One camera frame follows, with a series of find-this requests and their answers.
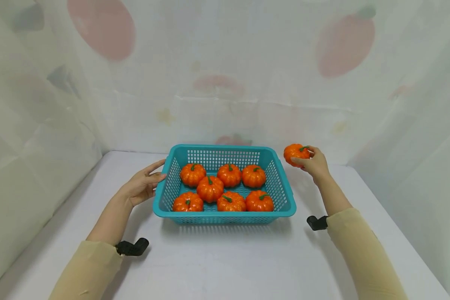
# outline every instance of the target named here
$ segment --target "left hand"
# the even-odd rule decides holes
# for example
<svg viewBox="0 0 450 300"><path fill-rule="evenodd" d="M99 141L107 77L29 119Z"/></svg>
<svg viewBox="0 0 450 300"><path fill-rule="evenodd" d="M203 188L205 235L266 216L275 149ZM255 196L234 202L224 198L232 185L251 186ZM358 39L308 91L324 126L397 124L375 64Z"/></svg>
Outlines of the left hand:
<svg viewBox="0 0 450 300"><path fill-rule="evenodd" d="M117 194L126 197L134 207L152 198L155 196L155 188L158 183L166 177L166 174L152 172L164 164L165 159L162 159L137 172L120 188Z"/></svg>

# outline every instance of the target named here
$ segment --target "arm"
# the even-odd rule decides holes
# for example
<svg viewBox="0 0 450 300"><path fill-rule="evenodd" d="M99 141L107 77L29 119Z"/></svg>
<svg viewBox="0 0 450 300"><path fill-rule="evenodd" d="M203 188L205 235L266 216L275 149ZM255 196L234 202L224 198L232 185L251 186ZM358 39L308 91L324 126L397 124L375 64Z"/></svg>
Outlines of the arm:
<svg viewBox="0 0 450 300"><path fill-rule="evenodd" d="M303 165L322 195L329 215L328 234L342 253L360 300L408 299L387 253L360 212L352 207L329 173L323 153L310 146L311 159L292 158Z"/></svg>
<svg viewBox="0 0 450 300"><path fill-rule="evenodd" d="M155 188L165 174L150 173L164 163L161 160L139 171L112 197L65 267L49 300L101 299L123 260L115 245L123 237L132 209L155 196Z"/></svg>

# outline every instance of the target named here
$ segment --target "white table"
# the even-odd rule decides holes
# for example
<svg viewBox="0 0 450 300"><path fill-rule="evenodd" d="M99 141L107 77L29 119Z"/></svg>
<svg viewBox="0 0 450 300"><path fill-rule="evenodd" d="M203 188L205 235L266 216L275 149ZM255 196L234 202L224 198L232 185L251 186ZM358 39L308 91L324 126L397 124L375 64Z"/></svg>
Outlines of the white table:
<svg viewBox="0 0 450 300"><path fill-rule="evenodd" d="M165 155L109 152L0 280L0 299L47 299L80 241L118 188ZM132 213L125 240L150 241L126 258L104 299L356 299L340 253L306 219L325 214L311 178L282 162L297 213L269 225L176 225L152 201ZM409 299L450 299L354 169L330 171L385 247Z"/></svg>

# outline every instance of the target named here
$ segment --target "wall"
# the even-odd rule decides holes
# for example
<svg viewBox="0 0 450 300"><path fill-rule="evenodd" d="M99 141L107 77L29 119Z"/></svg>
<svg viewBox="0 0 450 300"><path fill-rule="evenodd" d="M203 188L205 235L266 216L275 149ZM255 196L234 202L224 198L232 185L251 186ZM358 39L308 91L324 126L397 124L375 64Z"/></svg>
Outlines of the wall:
<svg viewBox="0 0 450 300"><path fill-rule="evenodd" d="M351 165L450 294L450 40L426 73Z"/></svg>
<svg viewBox="0 0 450 300"><path fill-rule="evenodd" d="M101 157L46 23L0 0L0 276Z"/></svg>
<svg viewBox="0 0 450 300"><path fill-rule="evenodd" d="M53 20L106 148L164 153L238 133L277 150L320 145L339 164L423 75L450 13L443 2L422 20L422 0L78 2L54 1Z"/></svg>

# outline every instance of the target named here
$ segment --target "forearm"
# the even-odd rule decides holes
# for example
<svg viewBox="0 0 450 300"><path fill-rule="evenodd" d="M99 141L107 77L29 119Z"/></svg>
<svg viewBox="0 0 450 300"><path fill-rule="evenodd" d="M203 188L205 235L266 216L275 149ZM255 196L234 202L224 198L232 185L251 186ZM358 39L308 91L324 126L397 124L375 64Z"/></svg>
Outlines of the forearm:
<svg viewBox="0 0 450 300"><path fill-rule="evenodd" d="M117 193L106 205L87 240L101 241L112 246L120 243L132 209L133 205L127 197Z"/></svg>
<svg viewBox="0 0 450 300"><path fill-rule="evenodd" d="M322 177L315 178L314 181L320 190L320 194L322 194L323 205L329 216L344 211L347 208L352 208L342 189L340 189L331 175L323 175Z"/></svg>
<svg viewBox="0 0 450 300"><path fill-rule="evenodd" d="M49 300L99 300L120 269L123 256L103 242L83 241L68 262Z"/></svg>
<svg viewBox="0 0 450 300"><path fill-rule="evenodd" d="M360 300L406 300L387 253L356 209L329 218L328 234L342 253Z"/></svg>

